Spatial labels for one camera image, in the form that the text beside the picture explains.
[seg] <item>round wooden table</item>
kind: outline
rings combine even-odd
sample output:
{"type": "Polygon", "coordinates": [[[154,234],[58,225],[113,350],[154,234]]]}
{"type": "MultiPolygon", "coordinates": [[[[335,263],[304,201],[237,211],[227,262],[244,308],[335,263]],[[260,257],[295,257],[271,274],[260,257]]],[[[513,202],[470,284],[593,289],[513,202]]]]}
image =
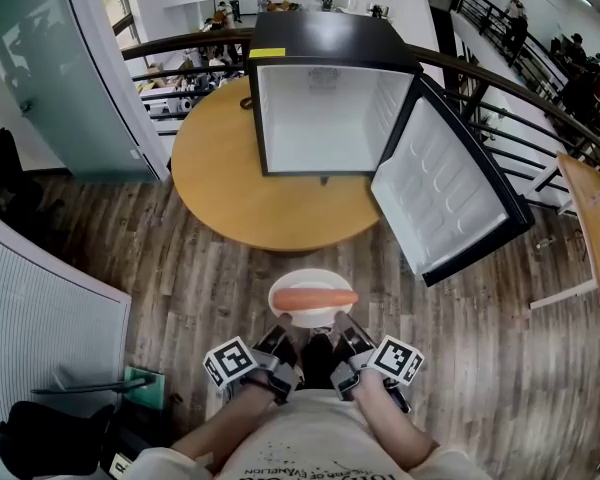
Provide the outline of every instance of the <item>round wooden table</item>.
{"type": "Polygon", "coordinates": [[[189,210],[227,238],[269,251],[308,251],[350,238],[380,212],[364,176],[262,176],[247,77],[215,90],[189,113],[171,157],[189,210]]]}

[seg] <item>people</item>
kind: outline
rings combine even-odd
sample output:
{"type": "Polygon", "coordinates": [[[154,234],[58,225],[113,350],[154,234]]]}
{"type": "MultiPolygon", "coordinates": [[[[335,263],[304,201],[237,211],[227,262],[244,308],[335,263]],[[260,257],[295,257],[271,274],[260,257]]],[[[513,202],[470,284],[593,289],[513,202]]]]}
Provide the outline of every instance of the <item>people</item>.
{"type": "Polygon", "coordinates": [[[566,64],[567,71],[571,75],[581,73],[587,64],[587,53],[582,47],[582,36],[580,34],[573,34],[572,43],[569,43],[564,52],[558,53],[557,57],[564,61],[566,64]]]}
{"type": "Polygon", "coordinates": [[[229,5],[233,9],[233,19],[237,23],[242,23],[242,14],[240,13],[240,0],[230,0],[229,5]]]}
{"type": "Polygon", "coordinates": [[[224,1],[220,2],[218,4],[218,11],[224,14],[224,24],[226,28],[236,28],[233,15],[233,7],[231,7],[230,4],[225,3],[224,1]]]}
{"type": "Polygon", "coordinates": [[[363,369],[354,402],[339,401],[328,334],[315,332],[301,357],[305,389],[286,404],[272,407],[275,394],[266,376],[257,377],[170,449],[143,451],[125,480],[489,479],[464,453],[419,430],[379,372],[363,369]]]}
{"type": "Polygon", "coordinates": [[[596,79],[600,74],[600,53],[586,59],[584,66],[571,77],[560,94],[567,113],[573,114],[581,123],[588,123],[595,106],[593,95],[596,79]]]}
{"type": "Polygon", "coordinates": [[[506,14],[509,17],[511,26],[502,40],[502,45],[511,52],[511,58],[514,59],[527,38],[528,17],[520,0],[509,0],[506,14]]]}
{"type": "Polygon", "coordinates": [[[258,12],[267,12],[271,0],[258,0],[258,12]]]}
{"type": "MultiPolygon", "coordinates": [[[[224,48],[216,46],[213,49],[213,56],[209,60],[209,66],[210,67],[226,66],[227,65],[226,62],[224,62],[222,60],[223,53],[224,53],[224,48]]],[[[215,79],[220,80],[222,77],[224,77],[225,73],[226,73],[225,71],[216,71],[212,74],[212,76],[215,79]]]]}

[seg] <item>wooden handrail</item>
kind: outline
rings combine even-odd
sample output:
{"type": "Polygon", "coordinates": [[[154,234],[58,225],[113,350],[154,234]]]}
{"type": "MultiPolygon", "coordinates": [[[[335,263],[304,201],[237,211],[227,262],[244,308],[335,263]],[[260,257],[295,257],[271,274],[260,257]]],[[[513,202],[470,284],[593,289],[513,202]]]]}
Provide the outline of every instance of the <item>wooden handrail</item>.
{"type": "Polygon", "coordinates": [[[129,13],[126,16],[124,16],[123,18],[121,18],[120,21],[117,21],[116,23],[114,23],[111,28],[113,28],[113,33],[117,36],[118,34],[120,34],[120,32],[122,32],[124,29],[126,29],[132,23],[133,23],[133,14],[129,13]]]}
{"type": "Polygon", "coordinates": [[[147,43],[129,46],[120,50],[124,60],[137,59],[147,55],[186,50],[187,48],[214,46],[218,44],[248,43],[253,37],[253,28],[233,28],[194,32],[181,36],[165,37],[147,43]]]}
{"type": "MultiPolygon", "coordinates": [[[[249,43],[253,36],[253,28],[241,29],[223,29],[212,32],[196,32],[193,34],[183,34],[180,36],[167,37],[157,39],[148,43],[130,46],[121,50],[122,57],[125,60],[144,57],[145,55],[155,55],[157,53],[165,53],[176,50],[184,50],[187,48],[212,46],[225,43],[249,43]]],[[[600,149],[600,137],[591,132],[588,128],[576,121],[573,117],[563,112],[553,103],[541,98],[537,94],[531,92],[526,87],[523,87],[511,80],[500,76],[492,71],[488,71],[479,66],[470,64],[464,60],[457,59],[450,55],[445,55],[440,52],[422,48],[420,46],[408,45],[416,59],[431,66],[436,66],[442,69],[451,69],[457,73],[469,76],[479,82],[486,83],[496,89],[511,94],[516,98],[521,99],[536,108],[542,110],[558,121],[566,124],[573,129],[577,134],[585,137],[587,140],[595,144],[600,149]]],[[[152,76],[157,78],[160,73],[153,73],[152,76]]]]}

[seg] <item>fridge door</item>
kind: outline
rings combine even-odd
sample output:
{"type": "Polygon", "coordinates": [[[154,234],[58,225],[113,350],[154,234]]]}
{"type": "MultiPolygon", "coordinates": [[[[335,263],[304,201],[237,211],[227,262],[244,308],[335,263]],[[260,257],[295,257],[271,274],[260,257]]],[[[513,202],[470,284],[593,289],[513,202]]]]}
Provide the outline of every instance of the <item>fridge door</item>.
{"type": "Polygon", "coordinates": [[[533,224],[520,198],[429,77],[371,190],[414,274],[428,286],[490,254],[533,224]]]}
{"type": "Polygon", "coordinates": [[[156,179],[103,85],[69,0],[0,0],[0,77],[74,175],[156,179]]]}

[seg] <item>open fridge door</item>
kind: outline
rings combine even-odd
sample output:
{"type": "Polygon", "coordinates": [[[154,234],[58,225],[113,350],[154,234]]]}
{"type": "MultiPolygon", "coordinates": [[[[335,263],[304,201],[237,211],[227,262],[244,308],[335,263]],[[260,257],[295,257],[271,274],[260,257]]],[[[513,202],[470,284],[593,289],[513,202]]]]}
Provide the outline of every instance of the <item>open fridge door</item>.
{"type": "Polygon", "coordinates": [[[502,247],[534,223],[525,200],[429,77],[390,145],[373,192],[411,270],[431,286],[502,247]]]}

